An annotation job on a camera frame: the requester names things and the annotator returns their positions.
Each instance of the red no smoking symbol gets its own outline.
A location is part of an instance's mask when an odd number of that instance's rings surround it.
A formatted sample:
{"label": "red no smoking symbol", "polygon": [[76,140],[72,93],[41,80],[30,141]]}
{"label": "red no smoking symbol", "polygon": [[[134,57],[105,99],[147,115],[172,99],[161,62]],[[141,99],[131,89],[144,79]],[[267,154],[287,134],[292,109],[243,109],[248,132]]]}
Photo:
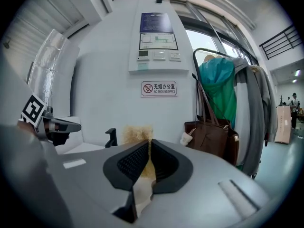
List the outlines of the red no smoking symbol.
{"label": "red no smoking symbol", "polygon": [[152,90],[153,90],[153,86],[150,85],[150,84],[146,84],[146,85],[144,85],[143,90],[144,90],[144,92],[146,92],[146,93],[151,93]]}

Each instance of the black railing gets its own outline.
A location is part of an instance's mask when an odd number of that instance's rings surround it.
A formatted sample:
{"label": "black railing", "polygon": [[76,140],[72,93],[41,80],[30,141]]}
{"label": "black railing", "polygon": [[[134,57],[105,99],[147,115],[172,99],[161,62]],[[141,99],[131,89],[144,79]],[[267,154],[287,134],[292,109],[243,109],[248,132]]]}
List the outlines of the black railing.
{"label": "black railing", "polygon": [[260,45],[267,59],[275,57],[285,51],[295,48],[302,43],[301,38],[293,25],[271,37]]}

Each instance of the no smoking sign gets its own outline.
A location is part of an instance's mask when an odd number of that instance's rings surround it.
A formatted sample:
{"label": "no smoking sign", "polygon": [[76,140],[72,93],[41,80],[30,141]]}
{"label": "no smoking sign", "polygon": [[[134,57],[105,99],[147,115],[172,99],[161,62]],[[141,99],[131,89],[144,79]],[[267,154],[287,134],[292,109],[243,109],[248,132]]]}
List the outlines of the no smoking sign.
{"label": "no smoking sign", "polygon": [[175,81],[143,81],[142,97],[177,97]]}

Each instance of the thermostat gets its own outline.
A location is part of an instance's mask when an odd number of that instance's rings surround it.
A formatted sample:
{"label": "thermostat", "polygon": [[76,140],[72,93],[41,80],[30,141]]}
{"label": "thermostat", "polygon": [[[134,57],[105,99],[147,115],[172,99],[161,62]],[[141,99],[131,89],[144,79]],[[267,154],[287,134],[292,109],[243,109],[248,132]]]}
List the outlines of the thermostat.
{"label": "thermostat", "polygon": [[181,55],[178,52],[170,52],[169,61],[181,61]]}
{"label": "thermostat", "polygon": [[137,61],[149,60],[149,51],[138,51]]}

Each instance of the light switch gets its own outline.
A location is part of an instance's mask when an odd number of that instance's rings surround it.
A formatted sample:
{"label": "light switch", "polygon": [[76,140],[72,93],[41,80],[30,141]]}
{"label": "light switch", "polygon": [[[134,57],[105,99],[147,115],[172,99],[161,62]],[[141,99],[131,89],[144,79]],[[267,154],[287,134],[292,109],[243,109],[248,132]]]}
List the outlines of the light switch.
{"label": "light switch", "polygon": [[181,62],[181,55],[178,52],[170,52],[169,61]]}
{"label": "light switch", "polygon": [[166,60],[166,52],[164,50],[155,50],[153,60]]}

